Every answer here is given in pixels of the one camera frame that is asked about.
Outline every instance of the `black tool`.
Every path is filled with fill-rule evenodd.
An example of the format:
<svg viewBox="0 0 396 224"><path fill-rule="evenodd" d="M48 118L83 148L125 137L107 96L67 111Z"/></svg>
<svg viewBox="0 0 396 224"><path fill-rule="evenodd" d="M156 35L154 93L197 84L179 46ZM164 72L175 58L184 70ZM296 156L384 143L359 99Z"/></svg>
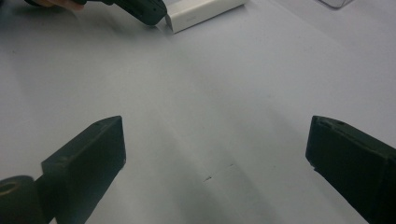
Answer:
<svg viewBox="0 0 396 224"><path fill-rule="evenodd" d="M87 1L103 2L108 6L116 4L129 14L146 25L156 25L167 14L166 5L163 0L73 0L85 5ZM39 7L34 0L25 0L32 6Z"/></svg>
<svg viewBox="0 0 396 224"><path fill-rule="evenodd" d="M126 161L121 117L95 122L26 175L0 181L1 224L83 224Z"/></svg>
<svg viewBox="0 0 396 224"><path fill-rule="evenodd" d="M396 223L396 149L335 119L314 116L306 158L370 223Z"/></svg>

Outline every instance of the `white box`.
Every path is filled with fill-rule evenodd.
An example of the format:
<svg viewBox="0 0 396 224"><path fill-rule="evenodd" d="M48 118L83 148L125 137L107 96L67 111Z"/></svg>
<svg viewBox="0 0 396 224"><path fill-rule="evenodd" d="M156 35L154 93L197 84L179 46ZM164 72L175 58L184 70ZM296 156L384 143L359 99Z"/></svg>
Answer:
<svg viewBox="0 0 396 224"><path fill-rule="evenodd" d="M166 23L174 33L206 21L248 0L179 0L167 5Z"/></svg>

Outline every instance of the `white table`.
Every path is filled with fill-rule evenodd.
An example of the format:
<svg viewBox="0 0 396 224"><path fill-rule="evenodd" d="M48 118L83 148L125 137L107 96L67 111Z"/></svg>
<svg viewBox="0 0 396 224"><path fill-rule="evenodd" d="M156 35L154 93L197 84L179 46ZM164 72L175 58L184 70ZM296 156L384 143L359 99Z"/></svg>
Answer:
<svg viewBox="0 0 396 224"><path fill-rule="evenodd" d="M0 12L0 179L122 115L88 223L362 224L304 157L313 115L396 147L396 2L251 0L177 35L118 7Z"/></svg>

